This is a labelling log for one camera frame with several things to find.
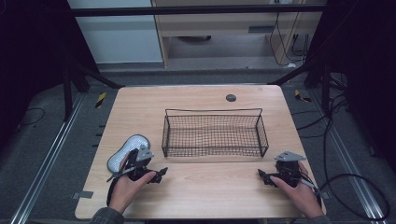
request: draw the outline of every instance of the aluminum rail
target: aluminum rail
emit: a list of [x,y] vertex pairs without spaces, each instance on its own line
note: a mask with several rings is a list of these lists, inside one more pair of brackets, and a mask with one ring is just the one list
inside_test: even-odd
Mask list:
[[[320,111],[321,116],[324,116],[324,112],[321,110],[321,106],[319,104],[319,96],[318,93],[312,90],[309,90],[309,93],[311,96],[313,96],[313,101],[315,102],[317,108]],[[343,164],[345,170],[350,173],[350,174],[355,174],[355,175],[361,175],[361,171],[359,170],[358,166],[355,164],[355,162],[352,159],[352,156],[349,155],[347,151],[347,147],[344,145],[344,142],[337,132],[337,129],[335,128],[335,125],[332,126],[332,128],[329,131],[329,135],[332,139],[332,143],[334,146],[335,151],[338,154],[338,157],[340,158],[341,163]],[[351,184],[358,195],[361,205],[363,206],[364,211],[366,212],[368,217],[371,218],[380,218],[383,217],[384,214],[375,199],[374,194],[371,192],[369,185],[361,179],[356,179],[356,178],[350,178]],[[374,224],[387,224],[387,220],[383,221],[372,221]]]
[[49,152],[47,154],[46,159],[44,159],[39,171],[37,172],[35,176],[35,180],[33,181],[32,185],[28,189],[25,197],[23,198],[23,201],[21,202],[21,205],[19,206],[18,210],[15,212],[14,216],[10,220],[10,223],[12,224],[23,224],[26,222],[27,218],[30,215],[30,212],[32,211],[33,206],[35,205],[35,201],[38,198],[38,195],[40,194],[41,190],[44,187],[44,184],[46,183],[47,177],[50,174],[50,171],[52,169],[52,166],[54,165],[59,152],[62,149],[62,146],[64,144],[64,140],[66,139],[67,135],[70,132],[70,129],[77,117],[78,111],[81,108],[82,101],[84,99],[84,94],[79,93],[74,105],[74,112],[72,113],[70,119],[68,121],[65,121],[64,124],[62,125],[60,131],[58,132],[57,136],[55,137],[55,140],[52,143],[51,148],[49,149]]

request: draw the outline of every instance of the black wire basket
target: black wire basket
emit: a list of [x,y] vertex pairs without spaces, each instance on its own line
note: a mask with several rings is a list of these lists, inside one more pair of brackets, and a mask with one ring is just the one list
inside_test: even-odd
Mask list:
[[268,149],[262,109],[165,109],[163,155],[264,157]]

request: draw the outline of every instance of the wire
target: wire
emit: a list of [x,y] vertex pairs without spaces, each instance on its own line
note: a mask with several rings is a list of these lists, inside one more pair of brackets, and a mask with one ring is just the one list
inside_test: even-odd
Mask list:
[[324,133],[323,134],[320,134],[320,135],[312,135],[312,136],[299,136],[300,138],[316,138],[316,137],[322,137],[322,136],[324,136]]
[[304,64],[305,63],[305,57],[306,57],[306,54],[308,52],[309,35],[305,35],[305,41],[304,41],[303,49],[295,50],[294,46],[295,46],[295,44],[297,42],[298,37],[299,37],[299,35],[294,35],[293,36],[293,44],[291,45],[291,52],[293,53],[294,56],[302,57],[301,61]]
[[340,73],[340,78],[341,80],[339,80],[338,78],[330,75],[330,79],[332,81],[332,84],[336,87],[336,89],[345,91],[347,89],[347,84],[344,83],[344,79],[343,79],[343,75],[342,73]]
[[318,113],[317,110],[305,110],[305,111],[295,112],[295,113],[291,113],[291,114],[292,114],[292,115],[298,115],[298,114],[313,113],[313,112]]
[[[273,52],[273,54],[274,54],[274,56],[275,56],[276,53],[275,53],[274,48],[273,48],[273,45],[272,45],[272,37],[273,37],[273,34],[274,34],[275,29],[277,28],[277,32],[279,33],[279,39],[280,39],[280,42],[281,42],[282,47],[283,47],[283,53],[285,54],[285,56],[286,56],[292,63],[297,63],[297,62],[299,62],[300,60],[293,60],[293,59],[291,59],[291,58],[288,56],[288,53],[286,52],[285,43],[283,42],[283,39],[282,39],[280,30],[279,30],[279,23],[278,23],[278,22],[279,22],[279,12],[276,13],[276,21],[275,21],[274,29],[273,29],[273,31],[271,32],[271,35],[270,35],[270,46],[271,46],[271,50],[272,50],[272,52]],[[286,64],[283,64],[283,63],[278,62],[276,57],[275,57],[275,60],[276,60],[276,63],[279,64],[279,65],[286,65]]]
[[40,120],[42,120],[44,118],[44,115],[46,114],[46,111],[42,108],[38,108],[38,107],[34,107],[34,108],[29,108],[26,110],[27,111],[31,111],[31,110],[41,110],[42,114],[41,117],[38,118],[37,120],[30,122],[30,123],[22,123],[21,126],[27,126],[27,125],[32,125],[32,124],[36,124],[37,122],[39,122]]
[[[337,99],[338,97],[343,96],[343,94],[338,95],[337,97],[334,98],[334,100],[332,101],[331,104],[331,110],[330,111],[334,111],[334,108],[337,106],[341,106],[341,105],[345,105],[345,100],[343,100],[342,102],[338,103],[337,105],[334,105],[335,99]],[[390,213],[390,205],[389,202],[385,196],[385,194],[381,191],[380,188],[378,188],[372,181],[370,181],[369,179],[361,176],[361,175],[354,175],[354,174],[341,174],[341,175],[336,175],[332,178],[329,179],[329,175],[328,175],[328,170],[327,170],[327,134],[330,130],[330,128],[332,127],[332,113],[328,114],[328,123],[326,125],[326,129],[325,129],[325,133],[324,133],[324,137],[323,137],[323,167],[324,167],[324,174],[325,174],[325,183],[319,188],[320,190],[324,189],[325,186],[328,186],[330,192],[332,193],[332,195],[334,196],[334,198],[341,204],[343,205],[348,211],[350,211],[351,213],[353,213],[354,215],[363,218],[365,220],[370,220],[370,221],[382,221],[385,220]],[[379,195],[383,198],[385,205],[387,207],[387,212],[385,213],[384,216],[376,218],[376,217],[367,217],[365,215],[360,214],[359,212],[357,212],[356,210],[352,209],[351,207],[347,206],[346,203],[344,203],[340,197],[338,197],[338,195],[334,192],[331,182],[334,181],[335,179],[344,177],[344,176],[354,176],[360,179],[365,180],[367,183],[369,183],[371,185],[371,187],[373,187],[373,189],[375,189]]]
[[320,122],[321,120],[326,119],[326,118],[327,118],[327,115],[323,115],[320,119],[317,119],[317,120],[315,120],[314,122],[309,123],[309,124],[307,124],[307,125],[305,125],[305,126],[303,126],[303,127],[301,127],[301,128],[296,128],[296,130],[297,130],[297,131],[300,131],[300,130],[302,130],[302,129],[309,128],[309,127],[313,126],[314,124],[316,124],[316,123],[318,123],[318,122]]

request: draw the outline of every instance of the person's left hand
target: person's left hand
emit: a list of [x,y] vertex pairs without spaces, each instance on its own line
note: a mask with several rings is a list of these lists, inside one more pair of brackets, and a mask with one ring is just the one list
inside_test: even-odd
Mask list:
[[[302,162],[298,161],[301,173],[308,176],[308,171],[305,169]],[[311,219],[314,217],[324,216],[323,211],[318,204],[317,196],[313,190],[303,182],[299,182],[297,187],[289,186],[281,178],[271,176],[271,180],[282,189],[294,203],[294,205],[305,215],[306,218]]]
[[[127,156],[120,163],[120,166],[123,164],[126,158]],[[128,175],[121,176],[116,186],[114,186],[113,193],[111,194],[111,201],[108,207],[116,210],[120,214],[123,214],[125,209],[134,200],[136,193],[141,190],[143,186],[145,186],[155,175],[155,172],[147,173],[135,182],[132,181]]]

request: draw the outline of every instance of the white shoe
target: white shoe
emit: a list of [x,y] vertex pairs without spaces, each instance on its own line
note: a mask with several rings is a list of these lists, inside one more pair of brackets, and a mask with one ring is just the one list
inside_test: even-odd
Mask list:
[[135,148],[140,148],[141,145],[149,148],[149,140],[145,136],[135,134],[128,138],[120,150],[111,156],[110,159],[108,159],[108,171],[110,171],[112,174],[117,173],[120,169],[120,163],[125,158],[125,155]]

